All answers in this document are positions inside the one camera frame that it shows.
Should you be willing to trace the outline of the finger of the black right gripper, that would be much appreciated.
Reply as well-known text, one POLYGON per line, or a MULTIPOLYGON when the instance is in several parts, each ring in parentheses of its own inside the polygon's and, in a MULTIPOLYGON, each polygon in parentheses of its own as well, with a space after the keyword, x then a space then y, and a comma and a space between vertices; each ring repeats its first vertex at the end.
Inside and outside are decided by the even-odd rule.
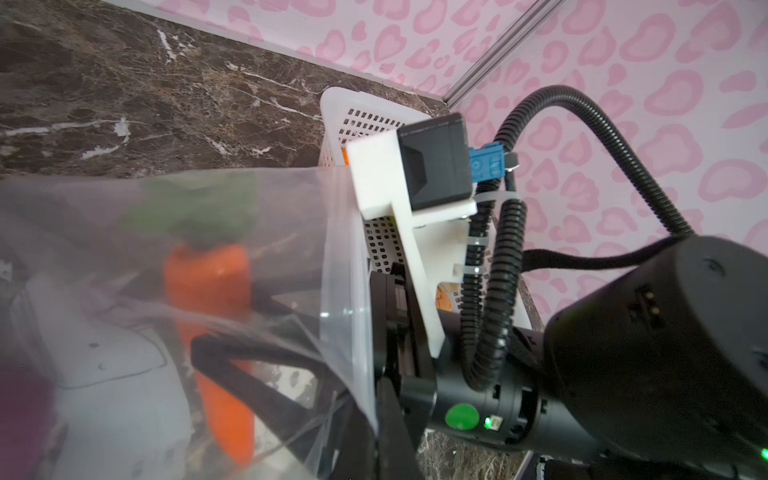
POLYGON ((206 421, 222 450, 237 462, 255 452, 257 419, 299 460, 314 453, 334 459, 352 412, 351 394, 321 360, 257 341, 204 334, 190 344, 206 421), (257 377, 253 361, 305 370, 317 381, 312 404, 302 405, 257 377))

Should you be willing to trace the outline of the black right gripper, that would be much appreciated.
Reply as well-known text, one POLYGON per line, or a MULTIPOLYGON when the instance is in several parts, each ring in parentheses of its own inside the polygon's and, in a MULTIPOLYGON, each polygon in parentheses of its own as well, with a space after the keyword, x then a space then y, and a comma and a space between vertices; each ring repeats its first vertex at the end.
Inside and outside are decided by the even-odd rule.
POLYGON ((486 447, 523 447, 544 427, 550 395, 537 373, 514 358, 488 390, 466 384, 458 313, 440 311, 445 340, 439 356, 431 356, 404 266, 371 273, 370 292, 374 375, 392 382, 412 443, 431 429, 486 447))

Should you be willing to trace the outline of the purple toy onion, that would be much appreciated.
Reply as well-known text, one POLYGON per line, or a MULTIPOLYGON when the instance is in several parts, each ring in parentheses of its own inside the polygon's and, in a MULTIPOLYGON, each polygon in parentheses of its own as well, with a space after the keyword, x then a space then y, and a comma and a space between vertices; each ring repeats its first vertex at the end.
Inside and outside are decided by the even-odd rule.
POLYGON ((1 478, 28 479, 53 418, 52 384, 34 370, 1 365, 1 478))

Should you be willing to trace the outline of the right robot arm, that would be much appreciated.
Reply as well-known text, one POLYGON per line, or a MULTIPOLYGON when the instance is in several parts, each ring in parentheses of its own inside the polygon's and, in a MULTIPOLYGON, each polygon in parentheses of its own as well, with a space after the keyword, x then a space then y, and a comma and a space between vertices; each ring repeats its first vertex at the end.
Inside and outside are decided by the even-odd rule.
POLYGON ((767 260, 717 237, 667 237, 616 257, 545 250, 523 271, 622 267, 544 332, 508 330, 483 391, 462 369, 459 318, 434 306, 462 247, 411 233, 405 264, 371 277, 379 426, 353 410, 332 426, 321 474, 417 479, 433 429, 498 452, 547 457, 556 479, 763 479, 767 475, 767 260))

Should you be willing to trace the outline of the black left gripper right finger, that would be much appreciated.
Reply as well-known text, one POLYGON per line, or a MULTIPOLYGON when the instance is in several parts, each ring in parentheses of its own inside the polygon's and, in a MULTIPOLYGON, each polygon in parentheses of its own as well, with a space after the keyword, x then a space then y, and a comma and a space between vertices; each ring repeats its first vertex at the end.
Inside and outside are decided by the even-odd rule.
POLYGON ((420 480, 416 452, 411 443, 400 403, 391 380, 382 377, 376 385, 378 418, 378 479, 420 480))

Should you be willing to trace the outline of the orange toy carrot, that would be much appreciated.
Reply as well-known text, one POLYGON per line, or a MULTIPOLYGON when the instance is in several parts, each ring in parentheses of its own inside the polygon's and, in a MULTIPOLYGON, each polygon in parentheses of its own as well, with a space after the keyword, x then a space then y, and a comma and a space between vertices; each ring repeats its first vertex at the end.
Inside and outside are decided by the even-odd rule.
POLYGON ((172 235, 163 266, 166 296, 177 310, 245 321, 251 275, 242 239, 254 223, 250 174, 192 171, 143 180, 140 204, 121 220, 131 229, 172 235))

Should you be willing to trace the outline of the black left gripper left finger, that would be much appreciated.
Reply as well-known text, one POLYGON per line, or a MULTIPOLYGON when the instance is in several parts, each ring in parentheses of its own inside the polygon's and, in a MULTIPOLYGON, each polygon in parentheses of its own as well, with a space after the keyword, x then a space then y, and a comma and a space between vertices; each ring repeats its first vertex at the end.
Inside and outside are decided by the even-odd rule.
POLYGON ((342 430, 339 454, 330 478, 333 480, 374 479, 376 475, 376 436, 365 414, 353 407, 342 430))

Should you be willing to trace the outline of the clear zip top bag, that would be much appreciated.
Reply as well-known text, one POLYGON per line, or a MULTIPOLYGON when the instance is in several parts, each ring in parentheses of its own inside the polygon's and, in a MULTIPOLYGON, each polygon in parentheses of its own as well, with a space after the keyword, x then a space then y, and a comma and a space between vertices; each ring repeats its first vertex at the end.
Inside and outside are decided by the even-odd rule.
POLYGON ((376 439, 341 168, 1 183, 5 479, 327 479, 376 439))

